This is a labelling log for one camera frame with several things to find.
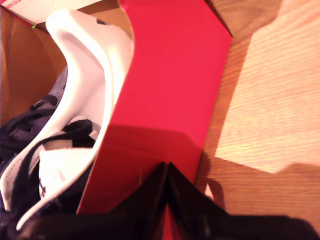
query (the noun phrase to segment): wood grain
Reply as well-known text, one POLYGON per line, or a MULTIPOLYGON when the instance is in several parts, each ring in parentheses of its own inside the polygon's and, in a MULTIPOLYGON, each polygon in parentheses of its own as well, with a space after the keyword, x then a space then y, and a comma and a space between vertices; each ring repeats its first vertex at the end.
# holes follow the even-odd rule
POLYGON ((234 36, 196 179, 231 214, 320 233, 320 1, 213 0, 234 36))

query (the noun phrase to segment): shoe box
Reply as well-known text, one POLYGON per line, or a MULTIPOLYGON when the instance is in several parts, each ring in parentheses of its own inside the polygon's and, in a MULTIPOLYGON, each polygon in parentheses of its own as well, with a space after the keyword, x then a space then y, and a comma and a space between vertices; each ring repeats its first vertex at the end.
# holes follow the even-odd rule
MULTIPOLYGON (((134 53, 78 213, 109 212, 161 162, 193 182, 232 42, 222 18, 204 0, 100 1, 80 11, 121 27, 134 53)), ((18 114, 44 96, 66 63, 44 23, 32 28, 5 14, 1 117, 8 118, 9 109, 18 114)), ((163 239, 173 239, 168 211, 164 222, 163 239)))

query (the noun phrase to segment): dark shoelace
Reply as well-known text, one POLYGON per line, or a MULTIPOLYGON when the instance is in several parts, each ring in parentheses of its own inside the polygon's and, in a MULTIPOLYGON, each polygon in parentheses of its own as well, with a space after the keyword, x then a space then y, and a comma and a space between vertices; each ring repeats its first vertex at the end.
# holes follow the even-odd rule
POLYGON ((16 179, 13 183, 11 197, 11 209, 13 209, 13 211, 5 211, 3 207, 0 209, 0 233, 2 238, 9 240, 15 239, 14 237, 10 236, 16 236, 16 224, 18 223, 19 219, 28 211, 29 208, 31 208, 40 200, 38 185, 39 168, 35 168, 29 177, 29 166, 35 151, 41 145, 51 141, 79 139, 86 140, 89 134, 92 132, 92 129, 92 122, 90 120, 85 119, 75 121, 62 130, 65 133, 43 139, 29 151, 29 153, 23 159, 16 179))
POLYGON ((49 103, 52 106, 57 106, 58 100, 55 96, 45 96, 40 102, 30 107, 30 110, 11 119, 0 129, 0 166, 2 171, 9 161, 20 153, 29 143, 29 140, 20 140, 13 137, 13 131, 23 130, 29 133, 32 129, 31 123, 37 119, 51 116, 57 107, 54 109, 38 109, 43 104, 49 103))

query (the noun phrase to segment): red shoe box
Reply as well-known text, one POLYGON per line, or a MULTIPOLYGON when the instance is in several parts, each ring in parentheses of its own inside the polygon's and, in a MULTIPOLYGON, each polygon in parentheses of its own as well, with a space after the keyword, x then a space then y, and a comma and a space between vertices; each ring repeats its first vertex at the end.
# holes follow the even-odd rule
MULTIPOLYGON (((122 0, 134 55, 79 213, 107 213, 161 162, 194 181, 232 36, 204 0, 122 0)), ((168 214, 164 239, 172 239, 168 214)))

